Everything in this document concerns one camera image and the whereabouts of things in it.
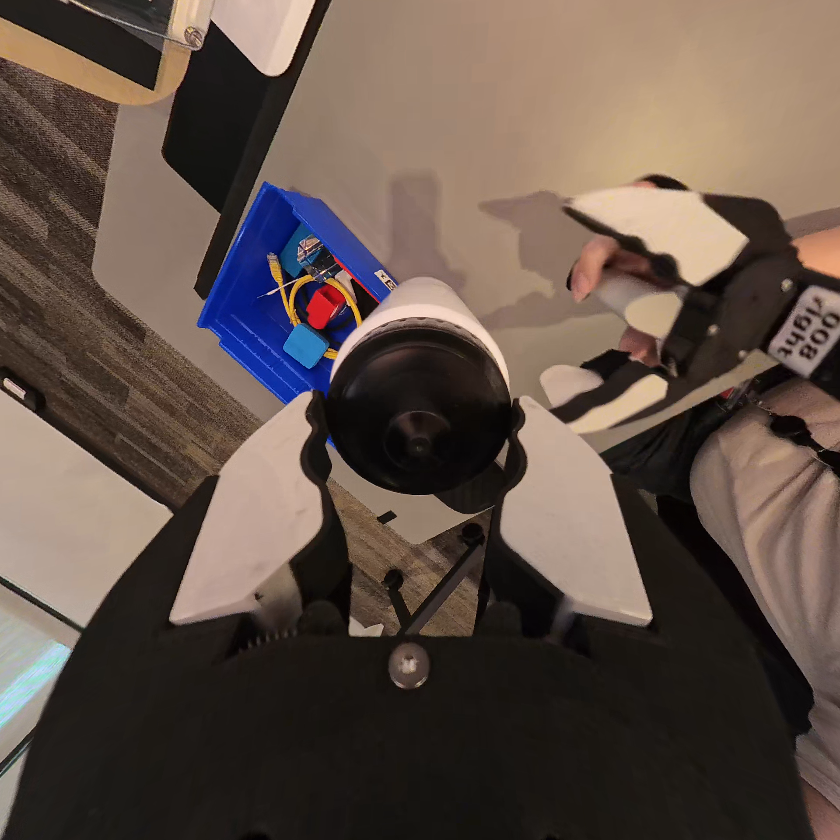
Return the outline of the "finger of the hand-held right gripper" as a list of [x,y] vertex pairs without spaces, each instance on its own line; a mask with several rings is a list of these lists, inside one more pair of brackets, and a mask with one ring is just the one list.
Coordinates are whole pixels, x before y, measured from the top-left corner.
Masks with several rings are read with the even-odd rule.
[[618,186],[567,199],[575,222],[645,257],[657,277],[702,287],[727,271],[749,238],[692,191]]
[[666,378],[629,353],[609,350],[579,366],[556,364],[539,377],[551,414],[578,435],[618,427],[667,396]]

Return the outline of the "white stand base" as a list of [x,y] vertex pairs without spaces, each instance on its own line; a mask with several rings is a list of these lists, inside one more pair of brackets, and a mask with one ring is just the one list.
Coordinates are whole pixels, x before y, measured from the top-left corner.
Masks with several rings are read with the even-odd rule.
[[216,1],[212,22],[263,75],[290,66],[314,1]]

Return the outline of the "instruction sheet in clear holder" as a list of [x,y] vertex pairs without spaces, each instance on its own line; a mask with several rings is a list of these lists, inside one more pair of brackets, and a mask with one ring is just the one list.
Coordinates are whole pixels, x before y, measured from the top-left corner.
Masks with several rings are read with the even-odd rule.
[[203,46],[215,1],[64,1],[63,4],[117,25],[162,51],[166,43],[190,50]]

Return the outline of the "red plastic connector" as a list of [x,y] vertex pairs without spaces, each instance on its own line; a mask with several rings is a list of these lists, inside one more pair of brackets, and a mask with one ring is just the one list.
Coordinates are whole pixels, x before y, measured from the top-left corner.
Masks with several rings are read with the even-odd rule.
[[308,325],[317,331],[322,331],[347,307],[347,298],[341,290],[329,283],[320,285],[307,304]]

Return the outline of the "plain white desk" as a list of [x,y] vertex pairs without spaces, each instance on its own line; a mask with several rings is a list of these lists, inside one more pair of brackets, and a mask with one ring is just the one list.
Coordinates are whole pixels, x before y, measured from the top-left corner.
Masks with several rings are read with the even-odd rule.
[[83,627],[171,517],[2,393],[2,579]]

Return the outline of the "person's right forearm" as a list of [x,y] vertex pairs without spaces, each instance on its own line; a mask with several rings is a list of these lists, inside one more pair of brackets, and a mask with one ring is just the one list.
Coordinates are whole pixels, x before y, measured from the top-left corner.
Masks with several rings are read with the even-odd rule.
[[839,208],[794,217],[785,228],[803,266],[839,278]]

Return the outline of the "grey desk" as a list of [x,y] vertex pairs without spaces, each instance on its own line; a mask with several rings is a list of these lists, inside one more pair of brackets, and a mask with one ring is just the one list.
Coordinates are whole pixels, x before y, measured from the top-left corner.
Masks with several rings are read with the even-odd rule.
[[164,162],[172,105],[121,107],[92,273],[232,397],[279,401],[196,326],[262,182],[322,199],[394,280],[447,282],[512,393],[616,345],[574,304],[565,197],[647,174],[838,225],[838,2],[333,2],[257,171],[216,213]]

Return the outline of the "black chair base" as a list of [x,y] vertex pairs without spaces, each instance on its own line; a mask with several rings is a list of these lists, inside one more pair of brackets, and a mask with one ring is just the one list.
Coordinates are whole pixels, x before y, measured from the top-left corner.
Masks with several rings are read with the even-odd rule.
[[463,552],[413,612],[408,609],[402,595],[403,573],[398,569],[386,572],[381,584],[388,594],[398,622],[396,637],[419,635],[448,598],[477,567],[487,541],[485,530],[478,523],[467,523],[460,531],[459,540],[463,543]]

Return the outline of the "white bottle black cap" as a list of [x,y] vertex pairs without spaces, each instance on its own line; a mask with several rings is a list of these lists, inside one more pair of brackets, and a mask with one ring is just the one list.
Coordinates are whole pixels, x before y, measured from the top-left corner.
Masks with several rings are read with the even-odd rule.
[[344,341],[326,396],[329,434],[355,474],[474,515],[505,481],[507,363],[454,289],[404,281]]

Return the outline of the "blue storage bin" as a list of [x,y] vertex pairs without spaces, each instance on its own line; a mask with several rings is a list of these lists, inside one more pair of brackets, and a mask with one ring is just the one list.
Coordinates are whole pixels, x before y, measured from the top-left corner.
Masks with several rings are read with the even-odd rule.
[[363,318],[396,287],[382,262],[323,200],[262,183],[197,325],[214,333],[219,347],[283,403],[301,392],[326,392],[333,366],[323,358],[309,369],[284,350],[293,325],[267,256],[280,257],[299,227],[349,271]]

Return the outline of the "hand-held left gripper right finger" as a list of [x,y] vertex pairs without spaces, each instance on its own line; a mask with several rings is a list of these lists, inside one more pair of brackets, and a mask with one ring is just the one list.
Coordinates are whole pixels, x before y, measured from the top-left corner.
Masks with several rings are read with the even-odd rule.
[[516,608],[526,638],[559,642],[579,616],[648,627],[612,471],[531,397],[515,402],[512,420],[485,555],[491,596]]

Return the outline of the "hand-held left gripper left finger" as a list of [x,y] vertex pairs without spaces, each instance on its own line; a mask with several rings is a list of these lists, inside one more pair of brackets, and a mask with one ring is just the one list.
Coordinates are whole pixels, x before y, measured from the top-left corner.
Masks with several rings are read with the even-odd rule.
[[250,616],[272,634],[347,634],[352,565],[328,489],[324,397],[295,397],[221,469],[170,622]]

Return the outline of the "person's leg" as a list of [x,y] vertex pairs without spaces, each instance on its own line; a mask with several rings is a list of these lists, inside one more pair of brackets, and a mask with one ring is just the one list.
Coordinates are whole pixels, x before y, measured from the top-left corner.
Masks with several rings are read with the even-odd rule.
[[839,805],[839,484],[809,449],[770,431],[799,417],[838,452],[838,402],[804,381],[767,392],[702,445],[689,488],[700,523],[734,563],[812,688],[810,730],[795,755],[805,790]]

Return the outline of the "person's right hand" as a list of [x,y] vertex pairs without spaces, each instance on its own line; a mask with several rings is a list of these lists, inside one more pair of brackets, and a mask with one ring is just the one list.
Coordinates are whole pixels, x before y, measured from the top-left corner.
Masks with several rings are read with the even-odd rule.
[[[671,280],[654,273],[647,258],[624,250],[613,238],[596,235],[583,247],[570,271],[568,287],[573,298],[580,302],[592,294],[602,283],[605,270],[615,270],[655,287],[673,286]],[[630,325],[626,326],[617,349],[647,366],[655,368],[660,365],[656,338]]]

